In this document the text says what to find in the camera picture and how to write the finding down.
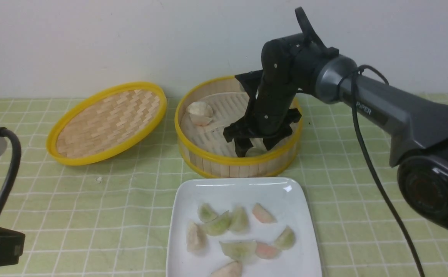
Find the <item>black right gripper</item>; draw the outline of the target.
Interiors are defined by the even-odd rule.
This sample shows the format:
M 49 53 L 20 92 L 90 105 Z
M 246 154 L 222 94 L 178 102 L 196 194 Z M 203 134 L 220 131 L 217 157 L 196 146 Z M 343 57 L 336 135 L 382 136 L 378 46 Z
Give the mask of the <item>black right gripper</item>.
M 227 142 L 234 140 L 239 158 L 253 148 L 250 138 L 262 138 L 267 151 L 292 133 L 287 121 L 289 107 L 298 87 L 290 74 L 294 55 L 284 38 L 273 39 L 261 51 L 262 80 L 255 100 L 249 98 L 245 115 L 224 130 Z

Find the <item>black arm base block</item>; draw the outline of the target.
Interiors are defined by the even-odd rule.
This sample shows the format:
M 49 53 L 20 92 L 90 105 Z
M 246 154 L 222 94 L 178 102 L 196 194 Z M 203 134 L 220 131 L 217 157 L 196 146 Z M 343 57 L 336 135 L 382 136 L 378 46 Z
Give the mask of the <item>black arm base block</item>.
M 0 267 L 17 265 L 25 247 L 25 234 L 0 227 Z

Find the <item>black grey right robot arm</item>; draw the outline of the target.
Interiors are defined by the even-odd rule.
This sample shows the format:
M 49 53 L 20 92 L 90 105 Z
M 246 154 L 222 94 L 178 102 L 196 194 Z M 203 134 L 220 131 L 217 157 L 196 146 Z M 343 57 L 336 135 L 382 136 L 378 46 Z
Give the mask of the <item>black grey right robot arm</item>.
M 251 139 L 270 150 L 292 134 L 300 120 L 290 105 L 306 93 L 333 105 L 343 102 L 391 137 L 389 165 L 398 167 L 405 201 L 419 215 L 448 230 L 448 105 L 421 98 L 361 74 L 366 65 L 326 48 L 302 33 L 270 40 L 261 53 L 262 70 L 235 75 L 249 96 L 242 118 L 224 128 L 238 157 Z

